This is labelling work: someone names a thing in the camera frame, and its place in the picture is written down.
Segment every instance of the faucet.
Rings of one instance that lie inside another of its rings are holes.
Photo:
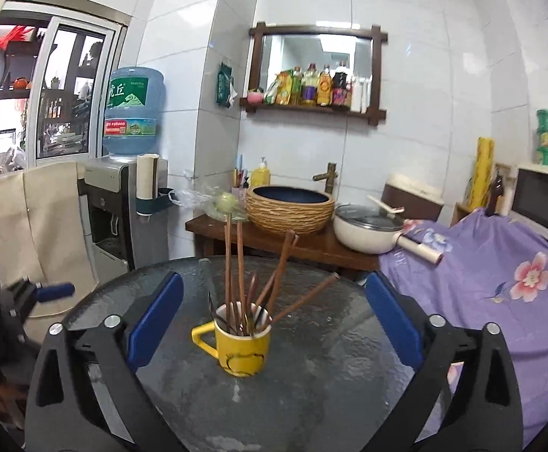
[[[336,170],[336,163],[329,163],[326,173],[322,173],[321,175],[314,175],[312,177],[312,180],[314,182],[318,182],[320,180],[326,179],[326,187],[324,187],[324,191],[331,195],[332,195],[332,189],[335,187],[335,178],[339,176],[335,170]]]

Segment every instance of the pink bowl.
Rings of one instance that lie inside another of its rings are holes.
[[[263,92],[248,92],[247,93],[247,102],[249,104],[260,104],[264,101],[264,94]]]

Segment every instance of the mirror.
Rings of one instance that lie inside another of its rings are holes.
[[[372,41],[347,35],[267,35],[264,36],[259,87],[264,91],[278,73],[315,63],[318,72],[330,65],[330,74],[345,62],[351,75],[372,77]]]

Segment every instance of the woven basket sink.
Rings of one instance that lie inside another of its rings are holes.
[[[322,229],[335,210],[329,194],[286,185],[264,185],[247,192],[247,214],[258,227],[276,234]]]

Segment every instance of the yellow mug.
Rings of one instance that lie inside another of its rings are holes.
[[[217,314],[224,320],[226,319],[226,305],[218,308]],[[263,316],[259,322],[267,321],[268,312],[264,309]],[[228,373],[236,377],[249,377],[257,374],[266,364],[266,358],[270,349],[270,330],[268,326],[260,333],[254,336],[235,336],[226,332],[216,321],[211,321],[202,326],[197,326],[192,330],[192,341],[205,350],[209,355],[216,358],[221,367]],[[215,346],[210,347],[201,340],[201,335],[215,331]]]

